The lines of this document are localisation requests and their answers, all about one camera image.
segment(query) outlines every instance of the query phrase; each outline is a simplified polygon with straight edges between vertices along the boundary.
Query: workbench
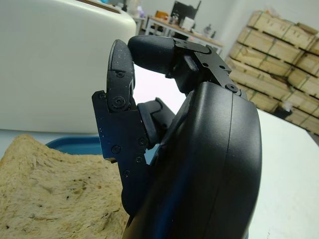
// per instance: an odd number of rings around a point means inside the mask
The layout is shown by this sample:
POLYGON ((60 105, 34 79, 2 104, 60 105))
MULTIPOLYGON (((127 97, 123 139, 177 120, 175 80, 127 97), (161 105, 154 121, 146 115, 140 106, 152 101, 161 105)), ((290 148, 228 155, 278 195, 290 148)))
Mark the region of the workbench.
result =
POLYGON ((138 35, 140 33, 140 30, 141 30, 141 27, 143 25, 143 22, 145 21, 145 17, 135 17, 135 16, 132 16, 133 20, 135 21, 136 23, 136 32, 135 34, 138 35))
MULTIPOLYGON (((178 91, 173 79, 138 66, 135 66, 135 75, 137 103, 159 97, 177 113, 185 95, 178 91)), ((249 239, 317 238, 319 147, 304 129, 261 110, 258 114, 263 166, 249 239)), ((83 135, 0 130, 0 157, 14 137, 22 133, 44 144, 60 137, 83 135)))
POLYGON ((151 26, 153 25, 158 25, 158 26, 162 26, 165 30, 163 31, 163 36, 168 36, 168 32, 169 31, 172 31, 172 32, 177 32, 179 34, 182 34, 184 36, 188 36, 190 38, 195 38, 199 41, 200 44, 203 44, 203 45, 210 45, 213 49, 216 49, 216 52, 218 54, 221 53, 221 50, 223 48, 223 45, 213 39, 210 39, 210 38, 207 38, 207 37, 204 37, 202 35, 198 35, 198 34, 194 34, 190 31, 186 31, 182 28, 180 28, 179 26, 177 25, 173 25, 173 24, 170 24, 168 23, 168 21, 164 20, 164 19, 161 19, 161 18, 158 18, 158 17, 153 17, 153 16, 149 16, 149 21, 147 23, 147 26, 146 26, 146 29, 145 29, 145 35, 149 35, 150 34, 150 29, 151 29, 151 26))

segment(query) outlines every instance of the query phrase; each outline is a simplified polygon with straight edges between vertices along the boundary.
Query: stacked wooden crates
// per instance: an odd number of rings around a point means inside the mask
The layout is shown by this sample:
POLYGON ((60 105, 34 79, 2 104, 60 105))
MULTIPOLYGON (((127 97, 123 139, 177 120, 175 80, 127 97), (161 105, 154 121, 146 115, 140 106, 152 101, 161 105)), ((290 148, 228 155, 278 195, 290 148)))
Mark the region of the stacked wooden crates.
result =
POLYGON ((295 24, 254 12, 226 63, 230 78, 267 112, 292 105, 286 120, 319 134, 319 39, 295 24))

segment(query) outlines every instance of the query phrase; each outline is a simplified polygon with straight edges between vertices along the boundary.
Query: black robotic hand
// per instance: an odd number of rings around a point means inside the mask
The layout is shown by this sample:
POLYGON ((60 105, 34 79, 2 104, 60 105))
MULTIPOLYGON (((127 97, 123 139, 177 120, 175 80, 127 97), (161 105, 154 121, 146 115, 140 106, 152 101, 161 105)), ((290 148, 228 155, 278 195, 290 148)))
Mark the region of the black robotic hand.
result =
POLYGON ((116 40, 107 90, 92 96, 104 158, 117 162, 131 215, 124 239, 241 239, 261 176, 257 110, 209 46, 158 36, 116 40), (174 78, 177 115, 158 98, 136 106, 134 65, 174 78), (159 143, 150 165, 144 153, 159 143))

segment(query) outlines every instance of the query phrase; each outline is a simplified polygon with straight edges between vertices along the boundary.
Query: whole wheat bread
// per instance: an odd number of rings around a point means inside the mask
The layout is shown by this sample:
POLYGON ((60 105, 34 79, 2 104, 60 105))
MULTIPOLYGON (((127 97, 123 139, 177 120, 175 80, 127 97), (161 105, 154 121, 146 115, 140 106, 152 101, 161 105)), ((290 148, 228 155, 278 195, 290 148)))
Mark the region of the whole wheat bread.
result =
POLYGON ((28 135, 0 161, 1 239, 120 239, 128 220, 117 164, 28 135))

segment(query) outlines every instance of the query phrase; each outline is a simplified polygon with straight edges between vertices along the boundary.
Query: white wall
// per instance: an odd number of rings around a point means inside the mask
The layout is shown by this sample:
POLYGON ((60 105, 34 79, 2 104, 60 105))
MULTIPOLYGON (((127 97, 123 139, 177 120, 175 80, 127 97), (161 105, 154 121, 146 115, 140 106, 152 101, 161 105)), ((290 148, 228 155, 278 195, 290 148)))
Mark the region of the white wall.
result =
MULTIPOLYGON (((143 10, 147 15, 155 15, 156 11, 165 11, 169 15, 173 9, 174 0, 141 0, 143 10)), ((199 0, 179 0, 186 5, 197 7, 199 0)), ((212 24, 212 30, 216 30, 215 39, 219 39, 224 28, 229 9, 236 0, 202 0, 195 17, 195 30, 202 32, 203 29, 212 24)))
POLYGON ((319 29, 319 0, 235 0, 219 37, 224 44, 223 58, 227 56, 252 12, 264 10, 267 6, 273 7, 284 19, 319 29))

